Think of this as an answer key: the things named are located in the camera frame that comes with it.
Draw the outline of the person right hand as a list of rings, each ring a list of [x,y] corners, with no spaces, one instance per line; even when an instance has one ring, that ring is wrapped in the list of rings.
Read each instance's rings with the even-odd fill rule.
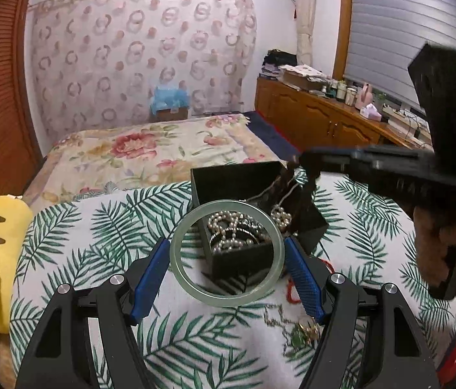
[[[438,287],[448,278],[444,259],[448,248],[456,246],[456,225],[438,228],[434,215],[420,207],[414,208],[413,224],[420,276],[429,287]]]

